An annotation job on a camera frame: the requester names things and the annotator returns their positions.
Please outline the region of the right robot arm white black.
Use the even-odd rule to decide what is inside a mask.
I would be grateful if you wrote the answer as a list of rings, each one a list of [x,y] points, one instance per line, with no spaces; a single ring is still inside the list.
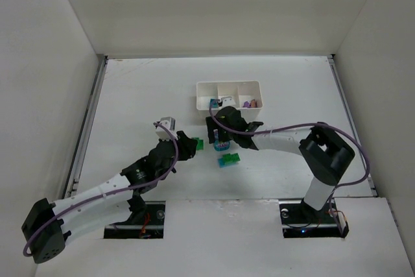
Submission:
[[[303,203],[316,211],[324,207],[355,157],[355,151],[325,123],[276,132],[263,122],[247,122],[231,106],[206,117],[205,121],[210,144],[216,140],[233,141],[243,149],[301,156],[313,174]]]

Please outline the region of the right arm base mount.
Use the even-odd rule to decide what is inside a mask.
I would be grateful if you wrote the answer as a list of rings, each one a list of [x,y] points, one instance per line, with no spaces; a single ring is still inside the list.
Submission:
[[[350,231],[343,211],[335,201],[326,203],[321,210],[314,210],[300,200],[281,201],[279,214],[283,237],[288,238],[342,238]]]

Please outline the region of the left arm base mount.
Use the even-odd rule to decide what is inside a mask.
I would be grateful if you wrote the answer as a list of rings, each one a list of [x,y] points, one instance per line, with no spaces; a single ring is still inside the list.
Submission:
[[[162,239],[164,236],[165,201],[146,202],[144,212],[131,214],[124,222],[104,228],[104,239]]]

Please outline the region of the small teal lego brick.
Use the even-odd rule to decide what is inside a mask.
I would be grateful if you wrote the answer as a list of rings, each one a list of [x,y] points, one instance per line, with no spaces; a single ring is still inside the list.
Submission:
[[[210,99],[209,106],[212,108],[218,108],[220,101],[218,99]]]

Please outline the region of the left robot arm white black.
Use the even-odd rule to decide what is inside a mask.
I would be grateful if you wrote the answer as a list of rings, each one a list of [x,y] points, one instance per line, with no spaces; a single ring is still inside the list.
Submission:
[[[177,162],[193,158],[197,145],[182,131],[168,133],[168,139],[102,184],[54,202],[38,200],[21,226],[23,255],[45,263],[91,231],[142,216],[147,207],[141,196],[175,172]]]

